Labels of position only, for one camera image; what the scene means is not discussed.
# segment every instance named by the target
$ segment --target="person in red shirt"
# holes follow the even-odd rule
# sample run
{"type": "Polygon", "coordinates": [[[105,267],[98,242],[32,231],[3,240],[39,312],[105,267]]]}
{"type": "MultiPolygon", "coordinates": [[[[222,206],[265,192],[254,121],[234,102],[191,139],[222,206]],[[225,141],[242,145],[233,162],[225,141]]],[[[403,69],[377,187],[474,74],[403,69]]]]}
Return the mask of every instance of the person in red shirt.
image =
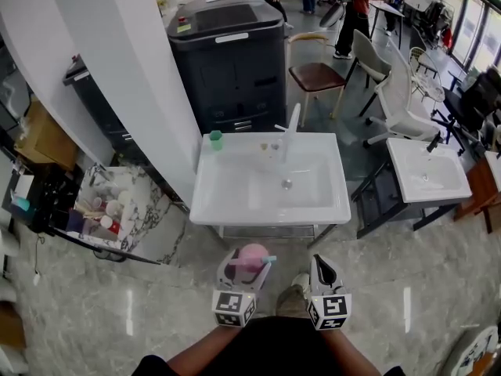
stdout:
{"type": "Polygon", "coordinates": [[[346,4],[346,15],[343,28],[336,44],[336,59],[351,59],[351,44],[353,43],[353,30],[358,29],[367,38],[369,37],[369,0],[353,0],[346,4]]]}

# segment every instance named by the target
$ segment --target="sink basin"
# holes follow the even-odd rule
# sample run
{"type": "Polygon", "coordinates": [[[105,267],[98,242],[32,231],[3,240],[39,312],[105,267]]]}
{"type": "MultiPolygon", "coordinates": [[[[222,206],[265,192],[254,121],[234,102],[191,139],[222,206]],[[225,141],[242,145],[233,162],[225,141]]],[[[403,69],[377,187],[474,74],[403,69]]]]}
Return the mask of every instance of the sink basin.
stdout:
{"type": "Polygon", "coordinates": [[[501,192],[501,157],[497,159],[497,155],[497,152],[485,152],[485,158],[496,182],[498,192],[501,192]]]}
{"type": "Polygon", "coordinates": [[[204,136],[189,218],[220,226],[341,224],[351,218],[335,134],[296,133],[287,159],[283,134],[224,134],[214,151],[204,136]]]}
{"type": "Polygon", "coordinates": [[[404,202],[429,202],[471,196],[470,185],[454,149],[428,142],[388,138],[386,141],[404,202]]]}

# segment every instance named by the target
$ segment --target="teal object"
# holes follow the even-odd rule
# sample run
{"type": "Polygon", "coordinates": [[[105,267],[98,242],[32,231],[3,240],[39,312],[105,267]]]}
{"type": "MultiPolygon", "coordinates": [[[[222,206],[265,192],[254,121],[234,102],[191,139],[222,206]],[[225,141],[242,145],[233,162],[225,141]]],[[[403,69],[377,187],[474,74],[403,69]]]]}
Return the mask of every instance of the teal object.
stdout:
{"type": "Polygon", "coordinates": [[[30,201],[28,199],[24,199],[23,197],[14,197],[13,202],[18,208],[23,209],[25,212],[30,208],[30,201]]]}
{"type": "Polygon", "coordinates": [[[221,131],[211,131],[209,134],[209,139],[211,140],[211,146],[214,150],[222,149],[222,132],[221,131]]]}

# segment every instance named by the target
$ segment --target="faucet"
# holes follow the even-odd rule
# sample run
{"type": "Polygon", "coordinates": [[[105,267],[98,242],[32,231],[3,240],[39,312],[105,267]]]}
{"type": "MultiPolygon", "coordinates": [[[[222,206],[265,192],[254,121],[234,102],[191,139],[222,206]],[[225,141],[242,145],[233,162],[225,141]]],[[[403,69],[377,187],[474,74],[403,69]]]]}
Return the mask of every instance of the faucet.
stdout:
{"type": "Polygon", "coordinates": [[[299,103],[294,107],[292,116],[289,121],[289,128],[284,128],[280,125],[275,124],[275,128],[284,131],[282,138],[279,139],[279,143],[273,144],[272,149],[278,150],[282,147],[282,154],[280,155],[280,163],[285,164],[287,161],[287,152],[289,150],[290,139],[293,134],[297,131],[297,122],[299,121],[299,113],[301,112],[301,105],[299,103]]]}
{"type": "Polygon", "coordinates": [[[437,147],[438,143],[442,140],[442,136],[440,135],[440,131],[437,132],[437,135],[433,138],[433,140],[430,142],[430,144],[426,147],[426,150],[428,153],[431,153],[431,151],[437,147]]]}

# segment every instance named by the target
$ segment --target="white faucet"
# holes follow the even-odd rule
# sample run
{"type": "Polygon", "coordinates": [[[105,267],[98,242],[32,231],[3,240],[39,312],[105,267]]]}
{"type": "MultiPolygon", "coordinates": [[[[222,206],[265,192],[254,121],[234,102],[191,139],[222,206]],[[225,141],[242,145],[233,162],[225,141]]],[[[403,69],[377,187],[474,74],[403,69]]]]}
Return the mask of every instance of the white faucet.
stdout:
{"type": "Polygon", "coordinates": [[[292,112],[292,116],[290,117],[289,128],[284,128],[280,125],[275,125],[275,128],[284,131],[282,138],[278,140],[278,146],[276,148],[276,149],[280,148],[282,151],[279,161],[283,165],[287,161],[287,151],[289,150],[290,138],[292,138],[292,136],[297,131],[297,122],[299,121],[300,112],[301,112],[301,105],[297,103],[296,106],[294,107],[294,111],[292,112]]]}

